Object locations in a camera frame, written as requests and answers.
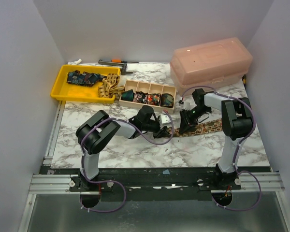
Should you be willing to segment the paisley flamingo patterned tie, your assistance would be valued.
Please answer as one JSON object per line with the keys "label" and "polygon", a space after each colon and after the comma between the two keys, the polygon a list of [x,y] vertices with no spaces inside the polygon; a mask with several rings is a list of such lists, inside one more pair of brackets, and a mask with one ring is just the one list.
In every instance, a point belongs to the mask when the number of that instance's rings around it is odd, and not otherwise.
{"label": "paisley flamingo patterned tie", "polygon": [[210,134],[222,131],[222,119],[216,119],[198,124],[183,134],[179,133],[179,128],[174,130],[173,137],[192,137],[197,135]]}

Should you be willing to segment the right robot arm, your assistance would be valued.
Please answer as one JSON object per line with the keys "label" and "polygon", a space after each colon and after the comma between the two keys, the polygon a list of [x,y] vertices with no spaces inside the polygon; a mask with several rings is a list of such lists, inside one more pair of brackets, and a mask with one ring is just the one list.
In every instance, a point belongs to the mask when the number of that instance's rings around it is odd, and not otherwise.
{"label": "right robot arm", "polygon": [[237,163],[242,145],[256,127],[250,101],[248,98],[237,99],[216,91],[205,92],[202,88],[194,90],[192,96],[196,106],[191,110],[180,111],[179,134],[191,131],[199,123],[199,117],[211,113],[212,109],[221,111],[225,143],[210,183],[217,189],[224,189],[237,177]]}

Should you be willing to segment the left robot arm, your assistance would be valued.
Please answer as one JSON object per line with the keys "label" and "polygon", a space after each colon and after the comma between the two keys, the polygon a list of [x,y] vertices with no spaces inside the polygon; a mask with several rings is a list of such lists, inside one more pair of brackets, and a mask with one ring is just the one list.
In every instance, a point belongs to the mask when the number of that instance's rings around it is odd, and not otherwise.
{"label": "left robot arm", "polygon": [[114,136],[133,140],[139,136],[154,145],[165,145],[174,136],[174,123],[170,114],[165,110],[165,115],[171,121],[171,135],[168,140],[156,143],[145,136],[146,132],[159,133],[160,122],[150,106],[143,106],[134,117],[123,120],[110,117],[104,110],[99,110],[90,119],[83,123],[76,131],[78,143],[81,146],[80,185],[87,191],[92,191],[104,183],[114,183],[122,189],[125,187],[115,180],[98,181],[99,155]]}

